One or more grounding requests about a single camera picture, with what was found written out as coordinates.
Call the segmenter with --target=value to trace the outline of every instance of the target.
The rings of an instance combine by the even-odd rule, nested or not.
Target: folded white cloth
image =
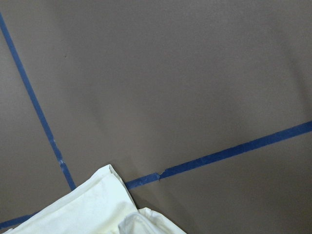
[[[5,234],[184,234],[162,214],[137,210],[111,165]]]

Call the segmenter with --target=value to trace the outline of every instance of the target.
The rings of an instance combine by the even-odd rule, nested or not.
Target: blue line
[[[297,125],[295,127],[268,135],[268,136],[264,136],[261,138],[258,138],[256,140],[252,140],[250,142],[241,144],[241,145],[237,145],[235,147],[211,154],[211,155],[207,155],[204,157],[200,157],[198,159],[189,161],[189,162],[185,162],[182,163],[180,165],[171,167],[166,169],[162,174],[150,174],[150,175],[146,175],[140,178],[137,178],[135,180],[129,181],[126,184],[126,187],[128,189],[133,189],[135,187],[138,186],[142,186],[144,184],[148,184],[169,176],[174,176],[176,174],[185,172],[185,171],[189,171],[192,169],[195,169],[197,167],[201,167],[213,162],[217,162],[229,157],[233,157],[251,150],[255,150],[267,145],[271,145],[273,143],[282,141],[282,140],[286,140],[292,137],[296,137],[298,135],[304,134],[304,133],[308,133],[312,131],[312,121],[307,122],[307,123],[303,123],[300,125]]]
[[[42,111],[42,109],[41,109],[41,107],[39,105],[39,102],[38,102],[38,100],[36,98],[36,95],[34,93],[34,90],[33,90],[32,86],[30,84],[28,76],[27,76],[27,74],[25,72],[23,64],[22,64],[22,62],[20,60],[20,57],[19,57],[19,55],[18,55],[18,53],[16,51],[16,48],[15,48],[15,46],[13,44],[13,41],[12,41],[11,36],[9,34],[9,31],[8,31],[8,29],[7,29],[7,27],[6,27],[5,23],[4,23],[4,19],[3,19],[1,13],[0,13],[0,27],[1,27],[2,33],[4,35],[4,38],[6,40],[6,43],[8,44],[8,47],[9,47],[10,52],[12,54],[12,57],[14,59],[14,62],[16,64],[16,66],[17,66],[17,69],[19,71],[20,77],[23,80],[23,83],[25,85],[27,93],[28,93],[28,95],[29,95],[29,97],[31,99],[31,102],[33,103],[33,106],[34,106],[36,112],[37,112],[38,118],[39,118],[39,120],[40,120],[40,122],[42,124],[42,127],[43,127],[43,129],[45,131],[45,134],[48,137],[48,140],[49,140],[50,145],[51,145],[51,147],[52,147],[52,149],[54,151],[54,154],[55,154],[55,156],[56,156],[56,158],[58,160],[58,163],[59,163],[59,165],[60,165],[60,167],[61,167],[61,169],[62,169],[62,171],[63,171],[63,173],[65,175],[67,183],[68,183],[70,189],[74,190],[76,188],[75,183],[74,183],[74,181],[73,181],[73,179],[72,179],[72,177],[70,175],[70,172],[69,172],[65,162],[63,161],[62,154],[61,154],[60,150],[58,149],[58,147],[57,147],[57,145],[55,143],[54,136],[53,136],[53,134],[51,132],[51,129],[49,127],[49,124],[48,124],[48,122],[47,122],[47,120],[46,120],[46,118],[45,118],[45,116],[43,114],[43,111]]]

